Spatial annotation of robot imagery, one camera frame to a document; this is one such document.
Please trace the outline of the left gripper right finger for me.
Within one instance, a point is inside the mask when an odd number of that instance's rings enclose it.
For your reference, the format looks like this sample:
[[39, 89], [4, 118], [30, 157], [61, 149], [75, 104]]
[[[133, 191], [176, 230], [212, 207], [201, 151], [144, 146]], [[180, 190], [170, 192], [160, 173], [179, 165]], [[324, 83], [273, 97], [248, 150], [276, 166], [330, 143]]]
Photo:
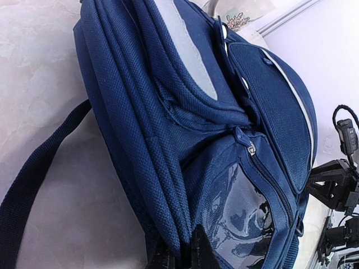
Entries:
[[191, 239], [192, 269], [221, 269], [202, 225], [196, 225]]

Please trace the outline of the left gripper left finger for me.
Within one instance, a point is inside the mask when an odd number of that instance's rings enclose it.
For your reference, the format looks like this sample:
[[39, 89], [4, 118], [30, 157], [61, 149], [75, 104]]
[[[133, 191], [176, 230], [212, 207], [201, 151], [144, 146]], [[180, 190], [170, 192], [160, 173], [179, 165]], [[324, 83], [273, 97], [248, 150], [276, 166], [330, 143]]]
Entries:
[[145, 267], [146, 269], [175, 269], [176, 261], [172, 252], [163, 240], [156, 244], [154, 253]]

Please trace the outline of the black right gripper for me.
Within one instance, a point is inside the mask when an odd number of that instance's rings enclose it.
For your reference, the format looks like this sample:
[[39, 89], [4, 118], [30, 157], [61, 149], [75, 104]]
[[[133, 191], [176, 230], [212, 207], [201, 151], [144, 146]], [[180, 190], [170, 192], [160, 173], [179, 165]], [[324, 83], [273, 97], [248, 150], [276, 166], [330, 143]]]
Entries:
[[[320, 182], [315, 178], [339, 179]], [[352, 216], [358, 204], [358, 172], [347, 160], [332, 160], [312, 169], [305, 191], [329, 209]]]

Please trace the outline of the navy blue student backpack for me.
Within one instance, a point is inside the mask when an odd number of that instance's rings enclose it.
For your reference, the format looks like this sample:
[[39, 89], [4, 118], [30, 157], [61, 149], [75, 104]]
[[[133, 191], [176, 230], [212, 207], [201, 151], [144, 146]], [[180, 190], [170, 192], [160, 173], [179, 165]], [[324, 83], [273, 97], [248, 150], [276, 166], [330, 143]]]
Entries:
[[93, 111], [150, 258], [163, 240], [191, 268], [202, 225], [221, 268], [292, 268], [317, 152], [299, 75], [190, 1], [82, 1], [74, 37], [88, 99], [2, 201], [1, 267], [16, 267], [54, 156]]

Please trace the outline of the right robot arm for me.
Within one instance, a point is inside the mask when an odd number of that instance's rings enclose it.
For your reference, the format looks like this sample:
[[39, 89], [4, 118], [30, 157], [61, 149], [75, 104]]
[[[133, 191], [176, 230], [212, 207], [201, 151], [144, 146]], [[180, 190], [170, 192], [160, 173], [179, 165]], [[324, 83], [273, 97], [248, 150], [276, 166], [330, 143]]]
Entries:
[[354, 212], [358, 205], [358, 172], [345, 159], [332, 160], [312, 169], [306, 192], [327, 208], [350, 217], [344, 225], [336, 227], [329, 216], [325, 219], [316, 253], [319, 263], [328, 265], [336, 247], [344, 250], [358, 247], [358, 214]]

